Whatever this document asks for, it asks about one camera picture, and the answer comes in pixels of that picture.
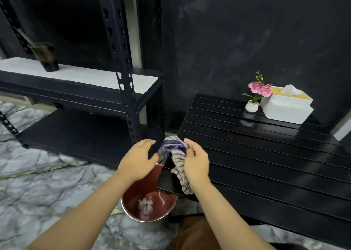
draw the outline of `blue and white striped cloth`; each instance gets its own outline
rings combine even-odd
[[[183,193],[186,195],[192,195],[194,192],[191,190],[189,181],[184,172],[184,161],[186,158],[187,147],[188,144],[180,140],[178,136],[168,136],[163,140],[158,155],[160,157],[159,163],[163,165],[166,163],[168,156],[170,154],[172,155],[175,167],[171,172],[178,177]]]

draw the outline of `marble floor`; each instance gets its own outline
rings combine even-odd
[[[0,102],[0,110],[21,131],[48,111]],[[24,248],[106,181],[113,171],[72,157],[38,149],[24,149],[0,125],[0,249]],[[202,212],[185,198],[173,215]],[[120,203],[109,217],[94,250],[162,250],[177,234],[167,219],[139,223],[130,219]],[[254,229],[269,242],[296,243],[308,249],[340,249],[269,225]]]

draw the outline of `white tissue box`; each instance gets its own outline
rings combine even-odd
[[[273,95],[261,99],[264,114],[268,119],[302,124],[313,111],[310,106],[313,99],[303,91],[299,95],[281,93],[283,89],[272,86]]]

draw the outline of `potted plant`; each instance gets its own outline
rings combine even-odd
[[[243,93],[243,95],[251,97],[252,99],[248,101],[245,106],[245,109],[248,112],[256,112],[258,110],[258,106],[260,103],[258,102],[262,97],[270,97],[273,92],[271,90],[271,86],[273,84],[264,84],[263,76],[260,74],[260,71],[257,71],[257,75],[255,76],[257,81],[248,84],[248,87],[251,88],[251,92],[254,93],[254,96]]]

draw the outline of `white shelf board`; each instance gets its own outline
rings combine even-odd
[[[119,89],[115,72],[107,70],[95,70],[70,65],[59,64],[60,69],[56,72],[47,72],[37,60],[20,57],[0,60],[0,70],[21,73],[33,76],[47,77],[65,81],[91,84],[107,88]],[[132,74],[134,91],[139,94],[145,93],[156,82],[157,77]]]

